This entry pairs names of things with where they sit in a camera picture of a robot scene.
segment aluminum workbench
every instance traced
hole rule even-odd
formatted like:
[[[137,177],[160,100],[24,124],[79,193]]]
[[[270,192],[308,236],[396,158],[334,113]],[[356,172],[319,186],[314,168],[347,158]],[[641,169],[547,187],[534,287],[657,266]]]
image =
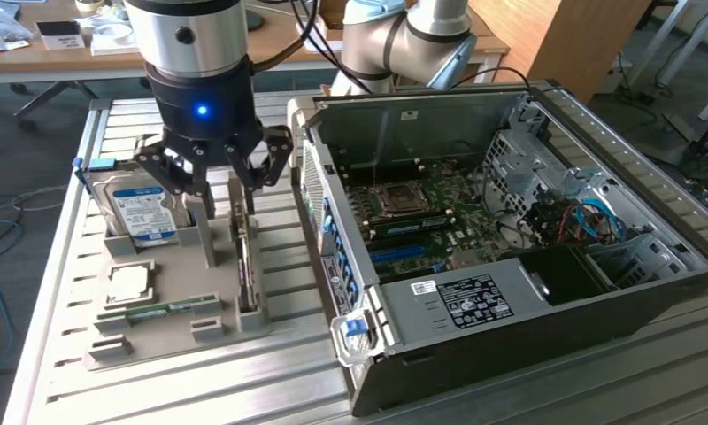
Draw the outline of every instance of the aluminum workbench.
[[[288,100],[310,94],[258,95],[263,123],[284,123]],[[570,102],[566,94],[558,96],[562,104]],[[92,106],[79,157],[129,158],[136,135],[159,130],[153,100]],[[596,119],[578,118],[592,120],[599,135],[612,136]],[[619,138],[608,143],[623,151],[624,161],[641,166],[642,157]],[[210,175],[219,215],[228,211],[220,185],[227,177],[226,169]],[[697,205],[689,199],[674,202]],[[88,372],[80,360],[105,223],[71,178],[4,424],[708,423],[708,291],[630,338],[367,419],[352,418],[288,173],[256,198],[256,209],[272,333]]]

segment blue hard drive label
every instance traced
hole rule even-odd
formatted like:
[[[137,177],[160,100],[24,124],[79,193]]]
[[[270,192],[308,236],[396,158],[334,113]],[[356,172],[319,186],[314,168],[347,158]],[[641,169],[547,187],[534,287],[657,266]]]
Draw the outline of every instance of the blue hard drive label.
[[[443,283],[438,285],[438,292],[458,328],[515,315],[490,274]]]
[[[128,234],[141,241],[141,246],[161,244],[176,235],[176,222],[169,209],[163,206],[168,197],[160,187],[121,189],[113,192],[117,212],[125,222]]]

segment wooden cabinet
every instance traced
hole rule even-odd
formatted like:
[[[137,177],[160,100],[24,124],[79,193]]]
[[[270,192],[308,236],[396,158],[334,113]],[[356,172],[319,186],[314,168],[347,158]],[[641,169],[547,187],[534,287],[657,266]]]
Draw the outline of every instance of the wooden cabinet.
[[[531,80],[555,79],[591,100],[651,0],[470,0],[511,48],[502,60]],[[508,72],[496,81],[518,81]]]

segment green circuit board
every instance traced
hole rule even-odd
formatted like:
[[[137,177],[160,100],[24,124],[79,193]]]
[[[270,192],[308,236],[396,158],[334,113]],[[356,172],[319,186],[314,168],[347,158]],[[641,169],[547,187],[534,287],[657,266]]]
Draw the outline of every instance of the green circuit board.
[[[478,197],[471,167],[444,160],[424,164],[419,179],[364,185],[348,188],[354,213],[371,256],[382,251],[399,251],[400,247],[420,247],[420,255],[375,262],[382,279],[430,271],[442,272],[496,261],[512,245],[498,231],[496,219]],[[402,195],[396,200],[384,193]],[[412,214],[451,210],[451,222],[430,231],[414,231],[396,236],[374,236],[374,218],[398,217],[410,224]]]

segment blue led light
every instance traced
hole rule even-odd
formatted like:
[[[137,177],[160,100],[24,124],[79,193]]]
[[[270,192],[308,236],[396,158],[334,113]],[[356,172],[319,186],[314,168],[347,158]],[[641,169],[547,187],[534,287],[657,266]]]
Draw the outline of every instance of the blue led light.
[[[195,107],[195,112],[202,118],[211,116],[211,108],[206,104],[197,104]]]

